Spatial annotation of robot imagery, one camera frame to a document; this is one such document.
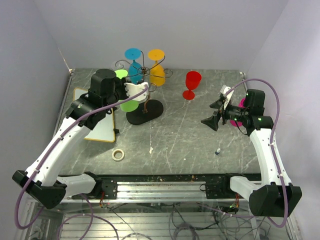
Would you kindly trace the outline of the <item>pink plastic wine glass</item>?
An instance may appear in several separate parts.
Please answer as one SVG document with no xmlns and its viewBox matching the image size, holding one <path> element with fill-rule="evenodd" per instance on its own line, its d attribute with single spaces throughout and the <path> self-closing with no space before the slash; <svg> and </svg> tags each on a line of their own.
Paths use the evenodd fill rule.
<svg viewBox="0 0 320 240">
<path fill-rule="evenodd" d="M 240 103 L 238 104 L 238 106 L 239 106 L 240 108 L 244 108 L 244 102 L 245 102 L 245 98 L 243 98 L 243 99 L 240 101 Z M 241 122 L 238 122 L 238 121 L 230 120 L 229 122 L 230 122 L 230 124 L 231 124 L 232 126 L 234 126 L 234 127 L 242 127 L 242 126 L 243 126 L 243 124 L 242 124 Z"/>
</svg>

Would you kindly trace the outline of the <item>red plastic wine glass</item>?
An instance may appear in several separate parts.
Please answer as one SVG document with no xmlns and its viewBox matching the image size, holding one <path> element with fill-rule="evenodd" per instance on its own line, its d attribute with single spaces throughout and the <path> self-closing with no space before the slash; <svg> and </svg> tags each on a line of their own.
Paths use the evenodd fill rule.
<svg viewBox="0 0 320 240">
<path fill-rule="evenodd" d="M 199 86 L 202 80 L 202 75 L 197 71 L 189 71 L 186 74 L 185 85 L 187 90 L 182 93 L 185 100 L 193 100 L 195 98 L 194 90 Z"/>
</svg>

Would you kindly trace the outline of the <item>orange plastic wine glass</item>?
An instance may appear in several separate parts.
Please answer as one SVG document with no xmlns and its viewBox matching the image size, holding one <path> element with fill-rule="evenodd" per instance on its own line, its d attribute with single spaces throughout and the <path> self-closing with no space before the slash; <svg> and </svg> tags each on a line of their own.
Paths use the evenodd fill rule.
<svg viewBox="0 0 320 240">
<path fill-rule="evenodd" d="M 150 83 L 160 87 L 164 85 L 166 81 L 164 68 L 160 64 L 165 58 L 165 53 L 161 49 L 152 49 L 148 52 L 148 58 L 154 61 L 154 65 L 149 71 Z"/>
</svg>

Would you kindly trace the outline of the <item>green plastic wine glass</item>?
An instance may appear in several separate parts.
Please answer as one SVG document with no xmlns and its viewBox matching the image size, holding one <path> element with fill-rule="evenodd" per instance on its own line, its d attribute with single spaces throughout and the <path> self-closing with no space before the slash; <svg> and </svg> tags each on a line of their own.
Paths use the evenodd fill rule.
<svg viewBox="0 0 320 240">
<path fill-rule="evenodd" d="M 125 69 L 118 69 L 115 71 L 115 73 L 119 79 L 122 79 L 128 75 L 128 71 Z M 119 106 L 123 112 L 128 113 L 136 110 L 139 106 L 139 103 L 136 100 L 130 100 L 120 104 Z"/>
</svg>

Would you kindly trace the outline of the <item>blue plastic wine glass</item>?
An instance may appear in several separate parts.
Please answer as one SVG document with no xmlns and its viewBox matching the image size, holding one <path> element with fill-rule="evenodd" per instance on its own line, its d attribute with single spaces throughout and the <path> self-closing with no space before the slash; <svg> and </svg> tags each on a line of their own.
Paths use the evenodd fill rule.
<svg viewBox="0 0 320 240">
<path fill-rule="evenodd" d="M 139 84 L 143 80 L 142 76 L 142 65 L 137 62 L 142 55 L 142 52 L 138 48 L 129 48 L 125 51 L 124 56 L 128 60 L 132 60 L 128 68 L 128 77 L 132 84 Z"/>
</svg>

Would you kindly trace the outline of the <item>clear wine glass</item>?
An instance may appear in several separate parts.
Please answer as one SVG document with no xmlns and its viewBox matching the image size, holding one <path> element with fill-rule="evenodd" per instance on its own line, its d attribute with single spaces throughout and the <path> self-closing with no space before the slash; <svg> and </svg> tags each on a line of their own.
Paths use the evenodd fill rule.
<svg viewBox="0 0 320 240">
<path fill-rule="evenodd" d="M 111 64 L 110 64 L 110 67 L 109 67 L 111 70 L 113 71 L 117 71 L 117 70 L 127 70 L 127 66 L 126 66 L 126 63 L 123 61 L 123 60 L 116 60 L 116 61 L 113 61 Z"/>
</svg>

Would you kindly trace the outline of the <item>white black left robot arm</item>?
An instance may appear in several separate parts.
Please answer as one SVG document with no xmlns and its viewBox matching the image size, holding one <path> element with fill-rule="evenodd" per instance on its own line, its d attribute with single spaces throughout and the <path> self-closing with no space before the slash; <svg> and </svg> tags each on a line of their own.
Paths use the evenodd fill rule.
<svg viewBox="0 0 320 240">
<path fill-rule="evenodd" d="M 77 145 L 108 112 L 95 110 L 125 99 L 125 79 L 117 77 L 113 70 L 98 69 L 91 76 L 88 92 L 71 103 L 60 129 L 42 154 L 27 170 L 17 170 L 12 179 L 48 210 L 64 198 L 79 194 L 98 198 L 103 180 L 94 173 L 87 171 L 70 177 L 60 177 L 59 173 Z"/>
</svg>

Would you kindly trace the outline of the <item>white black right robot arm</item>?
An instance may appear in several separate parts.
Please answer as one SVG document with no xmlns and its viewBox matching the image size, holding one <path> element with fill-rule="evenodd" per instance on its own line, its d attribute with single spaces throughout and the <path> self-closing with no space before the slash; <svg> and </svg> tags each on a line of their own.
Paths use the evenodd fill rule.
<svg viewBox="0 0 320 240">
<path fill-rule="evenodd" d="M 290 216 L 302 197 L 302 190 L 294 186 L 285 171 L 273 131 L 274 122 L 264 115 L 265 93 L 262 90 L 248 89 L 243 107 L 231 104 L 233 90 L 224 85 L 217 101 L 210 105 L 213 115 L 201 121 L 217 131 L 219 121 L 241 123 L 252 142 L 261 174 L 261 184 L 257 185 L 240 173 L 227 173 L 220 186 L 221 194 L 231 198 L 239 194 L 249 203 L 254 216 Z"/>
</svg>

